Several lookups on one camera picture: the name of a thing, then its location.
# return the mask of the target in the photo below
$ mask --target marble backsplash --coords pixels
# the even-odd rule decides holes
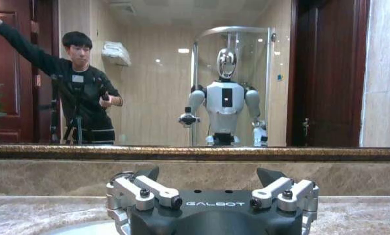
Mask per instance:
[[[390,196],[390,163],[0,160],[0,196],[104,196],[111,176],[160,167],[159,182],[176,189],[262,188],[256,168],[320,186],[320,195]]]

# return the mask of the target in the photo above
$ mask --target raised arm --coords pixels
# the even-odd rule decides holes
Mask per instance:
[[[33,45],[7,23],[0,19],[0,35],[7,39],[19,54],[36,66],[47,75],[56,73],[60,59],[47,54]]]

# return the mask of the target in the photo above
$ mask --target white name badge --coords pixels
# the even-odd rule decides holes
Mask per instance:
[[[84,80],[84,78],[80,75],[72,75],[71,76],[71,81],[72,82],[83,83],[83,80]]]

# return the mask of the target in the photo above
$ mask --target screw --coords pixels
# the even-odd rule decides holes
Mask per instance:
[[[148,197],[149,196],[149,190],[148,189],[145,189],[145,188],[143,188],[141,190],[140,190],[140,196],[144,198],[144,197]]]
[[[183,203],[183,200],[179,196],[175,196],[172,199],[171,199],[171,208],[172,209],[179,209],[180,206],[181,206],[181,203]]]
[[[252,208],[259,209],[262,207],[262,201],[255,198],[250,200],[250,205],[252,206]]]
[[[282,193],[282,196],[283,196],[286,199],[292,199],[292,191],[291,191],[291,190],[286,190],[286,191]]]

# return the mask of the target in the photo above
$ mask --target robot face visor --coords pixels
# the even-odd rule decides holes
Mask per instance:
[[[220,77],[224,79],[231,79],[236,65],[235,53],[228,49],[223,49],[219,53],[216,63]]]

